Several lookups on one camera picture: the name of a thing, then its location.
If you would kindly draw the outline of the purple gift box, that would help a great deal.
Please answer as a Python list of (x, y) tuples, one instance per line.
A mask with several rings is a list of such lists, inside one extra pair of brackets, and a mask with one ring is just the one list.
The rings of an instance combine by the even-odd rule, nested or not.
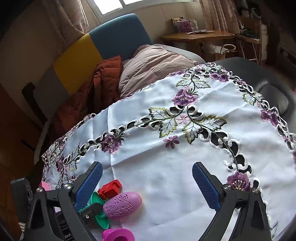
[(192, 32), (199, 30), (199, 26), (194, 19), (184, 19), (183, 17), (171, 18), (176, 32)]

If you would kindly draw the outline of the pale pink duvet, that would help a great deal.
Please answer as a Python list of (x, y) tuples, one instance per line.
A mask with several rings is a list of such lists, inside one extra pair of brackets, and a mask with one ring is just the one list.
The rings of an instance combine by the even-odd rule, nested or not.
[(165, 45), (142, 45), (123, 64), (119, 79), (120, 98), (126, 98), (136, 91), (205, 61), (197, 54)]

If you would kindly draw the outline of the white floral embroidered tablecloth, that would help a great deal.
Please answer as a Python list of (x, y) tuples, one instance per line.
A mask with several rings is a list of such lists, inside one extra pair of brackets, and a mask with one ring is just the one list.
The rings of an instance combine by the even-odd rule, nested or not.
[(273, 237), (295, 216), (295, 131), (241, 74), (215, 63), (171, 73), (89, 114), (43, 154), (51, 188), (93, 162), (99, 186), (119, 180), (142, 207), (113, 228), (136, 240), (198, 240), (215, 212), (192, 176), (202, 162), (222, 183), (258, 188)]

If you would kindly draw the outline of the white curtain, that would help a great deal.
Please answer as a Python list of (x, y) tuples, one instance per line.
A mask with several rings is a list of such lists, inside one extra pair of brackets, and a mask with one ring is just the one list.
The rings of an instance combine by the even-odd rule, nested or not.
[(60, 51), (65, 51), (90, 31), (86, 15), (86, 1), (41, 1), (58, 40)]

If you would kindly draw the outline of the purple patterned egg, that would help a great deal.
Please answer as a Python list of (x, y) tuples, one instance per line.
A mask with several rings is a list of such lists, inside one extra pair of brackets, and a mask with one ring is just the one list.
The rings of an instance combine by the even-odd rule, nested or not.
[(123, 192), (109, 199), (103, 205), (103, 212), (109, 220), (126, 218), (142, 206), (142, 197), (137, 192)]

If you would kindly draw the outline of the magenta plastic spool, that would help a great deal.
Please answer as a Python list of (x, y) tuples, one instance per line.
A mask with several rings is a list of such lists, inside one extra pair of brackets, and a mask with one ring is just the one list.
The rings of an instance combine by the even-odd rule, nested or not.
[(102, 241), (135, 241), (133, 233), (126, 228), (107, 229), (102, 233)]

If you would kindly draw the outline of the wooden side table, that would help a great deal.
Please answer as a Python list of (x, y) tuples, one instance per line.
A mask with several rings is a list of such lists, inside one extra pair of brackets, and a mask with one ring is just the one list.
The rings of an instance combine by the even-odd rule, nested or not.
[(174, 47), (174, 43), (186, 43), (189, 45), (193, 53), (201, 54), (201, 45), (203, 42), (224, 41), (226, 39), (233, 39), (233, 33), (210, 30), (210, 33), (188, 34), (188, 33), (173, 33), (161, 36), (160, 39), (165, 45)]

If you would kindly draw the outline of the black cushion seat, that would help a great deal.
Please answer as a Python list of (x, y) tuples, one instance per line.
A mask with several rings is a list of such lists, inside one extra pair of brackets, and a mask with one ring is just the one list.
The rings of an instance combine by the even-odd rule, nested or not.
[(259, 109), (285, 142), (295, 142), (295, 94), (271, 71), (250, 60), (234, 57), (206, 63), (215, 77), (233, 82), (243, 100)]

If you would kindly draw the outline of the red puzzle piece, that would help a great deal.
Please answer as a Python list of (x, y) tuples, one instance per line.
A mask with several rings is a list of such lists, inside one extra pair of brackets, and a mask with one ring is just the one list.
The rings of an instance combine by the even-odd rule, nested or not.
[(121, 192), (122, 184), (119, 180), (113, 180), (97, 190), (98, 196), (102, 200), (107, 200), (115, 197)]

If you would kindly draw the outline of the green plastic mould cylinder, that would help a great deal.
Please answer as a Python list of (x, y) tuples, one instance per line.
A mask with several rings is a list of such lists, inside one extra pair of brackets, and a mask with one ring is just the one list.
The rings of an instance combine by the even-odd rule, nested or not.
[(100, 228), (107, 230), (110, 227), (110, 221), (103, 211), (104, 204), (105, 202), (99, 197), (97, 192), (93, 192), (89, 199), (89, 204), (79, 210), (79, 215), (86, 224), (95, 221)]

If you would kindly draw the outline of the rust orange quilted blanket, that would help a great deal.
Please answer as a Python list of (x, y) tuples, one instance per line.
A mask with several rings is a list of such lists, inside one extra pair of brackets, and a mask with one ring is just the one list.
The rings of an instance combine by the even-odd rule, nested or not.
[(99, 63), (89, 80), (65, 100), (52, 118), (57, 137), (66, 134), (88, 114), (98, 114), (120, 100), (119, 79), (123, 70), (121, 56)]

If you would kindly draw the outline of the grey yellow blue headboard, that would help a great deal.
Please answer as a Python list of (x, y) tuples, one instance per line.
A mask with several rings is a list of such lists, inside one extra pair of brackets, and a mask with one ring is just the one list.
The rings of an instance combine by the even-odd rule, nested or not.
[(74, 42), (33, 84), (28, 104), (45, 123), (59, 105), (89, 79), (101, 61), (121, 56), (128, 59), (141, 45), (152, 41), (136, 14), (127, 14), (107, 21)]

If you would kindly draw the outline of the pink rimmed white box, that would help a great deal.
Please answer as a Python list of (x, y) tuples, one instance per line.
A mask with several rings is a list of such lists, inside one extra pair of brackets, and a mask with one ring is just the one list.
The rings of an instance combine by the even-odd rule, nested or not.
[(51, 184), (49, 184), (47, 182), (44, 182), (44, 181), (41, 181), (41, 183), (39, 184), (39, 187), (44, 188), (46, 191), (51, 191), (52, 190)]

